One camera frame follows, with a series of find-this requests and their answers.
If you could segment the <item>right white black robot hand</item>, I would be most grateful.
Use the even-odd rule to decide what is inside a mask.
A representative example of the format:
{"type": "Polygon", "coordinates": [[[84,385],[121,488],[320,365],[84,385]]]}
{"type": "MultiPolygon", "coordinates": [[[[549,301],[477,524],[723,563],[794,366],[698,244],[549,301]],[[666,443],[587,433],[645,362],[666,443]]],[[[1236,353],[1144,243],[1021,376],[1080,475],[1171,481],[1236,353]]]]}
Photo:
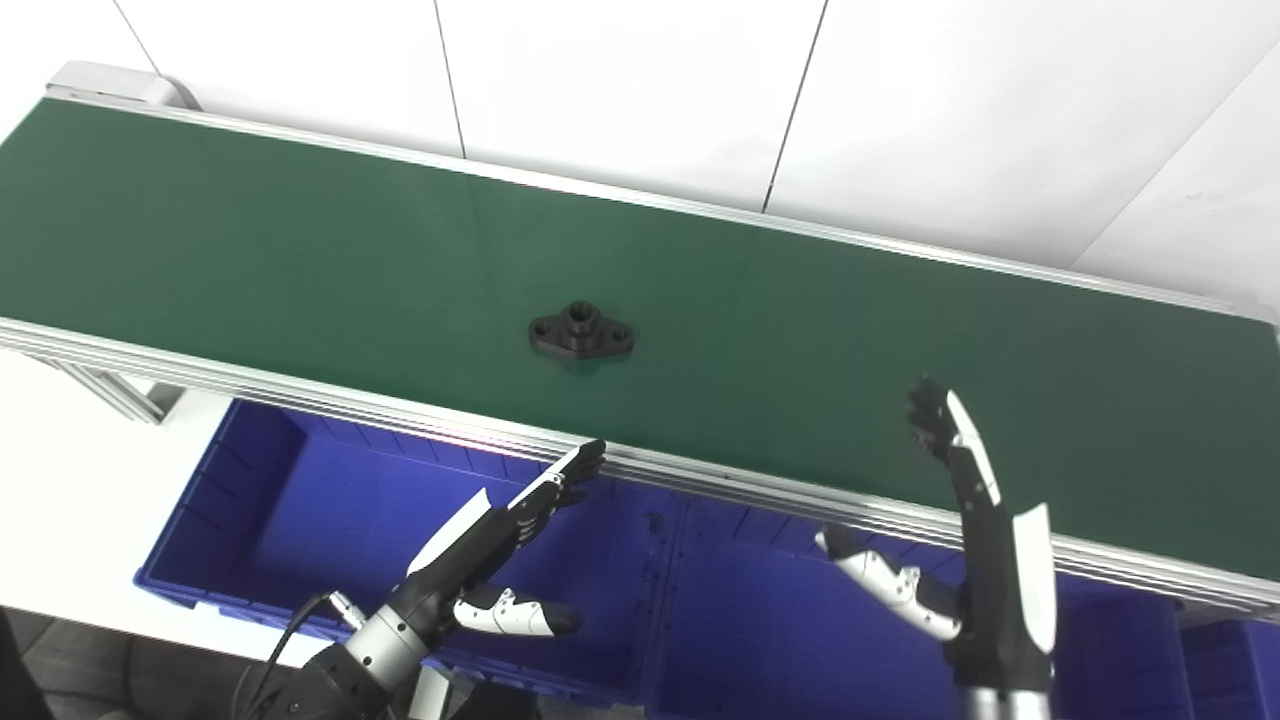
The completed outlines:
{"type": "Polygon", "coordinates": [[[909,395],[919,446],[948,474],[966,575],[951,587],[873,550],[838,523],[815,543],[840,571],[910,626],[938,641],[966,702],[1046,714],[1059,602],[1050,510],[1014,512],[959,395],[924,378],[909,395]]]}

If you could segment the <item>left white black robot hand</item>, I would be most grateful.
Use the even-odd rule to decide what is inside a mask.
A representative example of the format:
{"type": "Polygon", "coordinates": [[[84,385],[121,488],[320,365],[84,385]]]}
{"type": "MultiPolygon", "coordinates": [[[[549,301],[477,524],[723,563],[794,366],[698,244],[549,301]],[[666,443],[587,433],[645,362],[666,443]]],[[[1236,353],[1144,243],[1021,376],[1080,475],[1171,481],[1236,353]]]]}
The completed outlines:
{"type": "Polygon", "coordinates": [[[492,584],[515,553],[531,544],[561,510],[585,500],[584,484],[604,460],[605,441],[570,450],[507,505],[480,489],[426,542],[385,606],[392,625],[412,632],[426,655],[458,629],[493,635],[573,634],[582,614],[492,584]]]}

